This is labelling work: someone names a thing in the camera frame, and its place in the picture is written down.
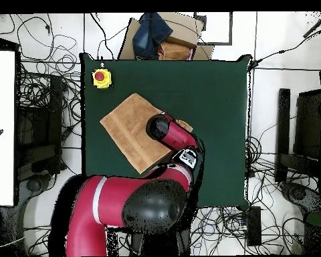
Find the black cable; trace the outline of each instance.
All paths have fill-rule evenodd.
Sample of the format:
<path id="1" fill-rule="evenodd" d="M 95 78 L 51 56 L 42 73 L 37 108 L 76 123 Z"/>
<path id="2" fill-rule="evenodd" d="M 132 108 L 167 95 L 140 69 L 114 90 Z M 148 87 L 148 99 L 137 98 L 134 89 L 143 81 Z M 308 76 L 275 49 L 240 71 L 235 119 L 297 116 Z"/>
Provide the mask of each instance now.
<path id="1" fill-rule="evenodd" d="M 109 49 L 109 47 L 107 46 L 107 39 L 106 39 L 106 33 L 104 32 L 104 29 L 102 29 L 101 25 L 98 23 L 98 21 L 96 21 L 96 19 L 94 18 L 93 14 L 90 13 L 90 16 L 92 16 L 92 19 L 95 21 L 96 25 L 98 25 L 98 27 L 102 30 L 102 32 L 104 33 L 104 45 L 106 46 L 107 50 L 110 52 L 110 54 L 112 54 L 112 59 L 114 60 L 114 55 L 112 50 Z"/>
<path id="2" fill-rule="evenodd" d="M 249 70 L 251 69 L 254 69 L 255 67 L 257 67 L 259 65 L 260 62 L 262 62 L 263 60 L 269 58 L 269 57 L 272 57 L 276 54 L 283 54 L 285 52 L 289 52 L 289 51 L 292 51 L 292 50 L 295 50 L 296 48 L 300 47 L 307 39 L 310 39 L 312 37 L 314 37 L 315 35 L 318 35 L 318 34 L 321 34 L 321 30 L 319 31 L 316 31 L 314 33 L 312 33 L 311 35 L 309 35 L 308 37 L 306 37 L 305 39 L 303 39 L 297 46 L 295 46 L 294 48 L 290 48 L 290 49 L 287 49 L 287 50 L 279 50 L 277 52 L 274 52 L 264 58 L 261 58 L 259 60 L 254 60 L 250 65 L 249 65 Z"/>
<path id="3" fill-rule="evenodd" d="M 81 150 L 81 148 L 75 148 L 75 147 L 62 147 L 62 149 L 75 149 L 75 150 Z"/>
<path id="4" fill-rule="evenodd" d="M 283 223 L 283 226 L 282 226 L 282 234 L 284 235 L 284 237 L 283 237 L 284 245 L 285 245 L 286 248 L 288 249 L 289 253 L 292 255 L 292 254 L 294 254 L 294 253 L 291 252 L 291 250 L 288 248 L 288 245 L 287 245 L 287 243 L 286 243 L 285 233 L 284 233 L 284 226 L 286 225 L 286 223 L 287 223 L 288 221 L 291 221 L 291 220 L 300 221 L 300 222 L 303 223 L 304 225 L 306 225 L 306 223 L 305 223 L 303 220 L 301 220 L 301 219 L 299 219 L 299 218 L 295 218 L 295 217 L 289 218 L 289 219 L 287 219 L 286 221 L 284 221 L 284 223 Z"/>
<path id="5" fill-rule="evenodd" d="M 295 117 L 297 117 L 297 115 L 295 115 L 295 116 L 293 116 L 293 117 L 290 117 L 289 120 L 291 120 L 291 119 L 293 119 L 293 118 L 295 118 Z M 264 134 L 266 131 L 270 130 L 271 128 L 274 128 L 277 124 L 278 124 L 278 123 L 276 123 L 275 125 L 269 127 L 268 129 L 264 130 L 264 132 L 262 132 L 262 134 L 260 135 L 259 141 L 261 141 L 261 138 L 263 137 L 263 134 Z"/>
<path id="6" fill-rule="evenodd" d="M 13 32 L 15 31 L 15 23 L 14 23 L 14 20 L 13 20 L 11 14 L 9 14 L 9 16 L 10 16 L 11 21 L 12 21 L 12 23 L 13 23 L 13 29 L 12 29 L 11 31 L 8 31 L 8 32 L 5 32 L 5 33 L 1 33 L 1 32 L 0 32 L 0 35 L 7 35 L 7 34 L 13 33 Z"/>

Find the emergency stop button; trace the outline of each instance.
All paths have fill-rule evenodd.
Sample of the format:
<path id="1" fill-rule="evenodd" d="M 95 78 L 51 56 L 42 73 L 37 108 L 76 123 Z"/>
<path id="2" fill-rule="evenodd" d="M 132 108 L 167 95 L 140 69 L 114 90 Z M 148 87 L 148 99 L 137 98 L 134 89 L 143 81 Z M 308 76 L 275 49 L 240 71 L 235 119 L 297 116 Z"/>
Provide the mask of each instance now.
<path id="1" fill-rule="evenodd" d="M 103 81 L 104 80 L 104 73 L 96 72 L 95 73 L 95 79 L 97 79 L 97 81 Z"/>
<path id="2" fill-rule="evenodd" d="M 107 69 L 97 69 L 92 72 L 93 85 L 97 88 L 109 88 L 112 85 L 111 73 Z"/>

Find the green table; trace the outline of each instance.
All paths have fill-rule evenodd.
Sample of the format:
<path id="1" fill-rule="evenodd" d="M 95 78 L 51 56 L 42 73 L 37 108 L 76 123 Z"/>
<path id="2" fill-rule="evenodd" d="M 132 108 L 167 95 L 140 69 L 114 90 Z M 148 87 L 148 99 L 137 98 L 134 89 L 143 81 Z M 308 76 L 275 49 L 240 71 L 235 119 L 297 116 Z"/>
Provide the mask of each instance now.
<path id="1" fill-rule="evenodd" d="M 138 177 L 100 120 L 137 93 L 155 107 L 188 122 L 206 148 L 199 207 L 245 205 L 245 126 L 249 56 L 224 61 L 105 61 L 113 88 L 98 90 L 92 72 L 100 62 L 80 54 L 85 109 L 82 171 Z"/>

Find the red button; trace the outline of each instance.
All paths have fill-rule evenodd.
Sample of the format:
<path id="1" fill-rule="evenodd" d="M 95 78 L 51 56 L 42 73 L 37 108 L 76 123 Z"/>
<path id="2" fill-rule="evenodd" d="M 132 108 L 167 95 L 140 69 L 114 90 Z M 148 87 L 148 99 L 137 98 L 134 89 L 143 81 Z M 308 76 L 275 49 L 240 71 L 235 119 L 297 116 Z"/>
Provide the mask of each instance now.
<path id="1" fill-rule="evenodd" d="M 95 79 L 97 79 L 97 81 L 103 81 L 104 80 L 104 73 L 96 72 L 95 73 Z"/>

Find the white floor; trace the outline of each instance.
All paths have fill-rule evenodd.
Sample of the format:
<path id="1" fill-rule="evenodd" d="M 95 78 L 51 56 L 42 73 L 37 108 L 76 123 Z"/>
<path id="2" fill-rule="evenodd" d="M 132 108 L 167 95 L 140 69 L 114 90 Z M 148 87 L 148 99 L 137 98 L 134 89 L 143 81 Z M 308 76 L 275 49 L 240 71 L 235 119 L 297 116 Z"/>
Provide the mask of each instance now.
<path id="1" fill-rule="evenodd" d="M 130 17 L 138 19 L 142 13 L 99 13 L 100 25 L 105 29 L 107 38 L 112 37 L 115 33 L 128 25 Z M 19 15 L 24 21 L 31 17 L 41 17 L 49 23 L 47 14 Z M 53 33 L 72 37 L 70 39 L 64 36 L 55 38 L 54 46 L 63 45 L 66 48 L 72 48 L 72 53 L 78 59 L 78 54 L 84 50 L 96 57 L 98 44 L 103 40 L 102 31 L 93 22 L 90 15 L 83 14 L 50 14 Z M 15 31 L 10 34 L 1 35 L 2 38 L 16 41 L 17 28 L 21 25 L 21 20 L 16 15 L 12 15 L 15 22 Z M 226 33 L 228 31 L 229 22 L 222 20 L 225 15 L 218 13 L 210 13 L 207 20 L 207 33 L 205 41 L 226 41 Z M 293 48 L 303 40 L 303 35 L 317 22 L 321 17 L 319 12 L 233 12 L 233 44 L 232 46 L 215 46 L 213 59 L 216 60 L 237 60 L 243 54 L 251 54 L 254 58 L 260 59 L 278 50 Z M 40 19 L 32 19 L 25 23 L 31 35 L 38 39 L 42 44 L 36 42 L 26 31 L 24 26 L 19 29 L 19 37 L 23 47 L 23 55 L 31 58 L 46 58 L 49 54 L 49 46 L 51 44 L 51 35 L 48 35 L 45 23 Z M 0 32 L 5 33 L 13 29 L 11 18 L 8 15 L 0 17 Z M 110 49 L 116 58 L 120 50 L 120 46 L 124 39 L 124 31 L 116 37 L 108 41 Z M 61 58 L 66 51 L 59 48 L 54 56 L 55 60 Z M 99 50 L 100 56 L 110 59 L 110 53 L 101 45 Z M 36 72 L 35 64 L 24 63 L 25 67 Z M 291 116 L 296 113 L 296 99 L 298 94 L 303 91 L 314 90 L 320 88 L 319 74 L 321 70 L 321 35 L 313 37 L 304 42 L 299 48 L 272 56 L 261 62 L 251 74 L 254 86 L 252 88 L 252 111 L 251 111 L 251 135 L 259 138 L 260 134 L 268 127 L 276 123 L 277 115 L 277 99 L 278 90 L 280 88 L 290 88 L 292 94 Z M 294 123 L 291 120 L 291 149 L 294 142 Z M 263 152 L 275 151 L 276 128 L 267 131 L 261 139 Z M 72 135 L 65 147 L 79 147 L 80 138 Z M 79 173 L 81 152 L 75 149 L 64 149 L 63 160 L 72 171 Z M 262 158 L 273 161 L 274 156 L 262 155 Z M 72 176 L 70 170 L 63 171 L 57 178 L 55 187 L 43 193 L 39 197 L 33 198 L 25 213 L 25 227 L 36 227 L 49 225 L 54 203 L 58 193 L 64 182 Z M 252 197 L 253 191 L 257 190 L 259 180 L 252 178 L 249 180 L 249 198 Z M 263 193 L 263 203 L 271 207 L 271 211 L 276 217 L 277 225 L 281 226 L 283 222 L 290 217 L 302 218 L 300 210 L 285 201 L 281 193 L 273 186 L 269 186 L 268 191 Z M 209 209 L 202 209 L 199 214 L 206 214 Z M 263 228 L 274 225 L 274 217 L 269 210 L 262 211 Z M 303 234 L 303 227 L 300 222 L 290 221 L 286 225 L 287 231 L 291 234 Z M 32 245 L 41 232 L 29 232 L 26 236 L 26 246 Z M 264 230 L 264 234 L 276 234 L 272 229 Z M 263 236 L 262 240 L 266 241 L 273 236 Z M 201 248 L 195 246 L 192 249 L 193 255 L 209 254 L 214 247 L 214 240 L 217 237 L 205 236 L 200 239 Z M 282 238 L 278 238 L 276 244 L 283 245 Z M 266 246 L 272 253 L 278 254 L 277 246 Z M 45 252 L 43 246 L 39 246 L 40 252 Z M 235 238 L 225 238 L 218 245 L 213 255 L 238 255 L 244 254 L 244 249 Z"/>

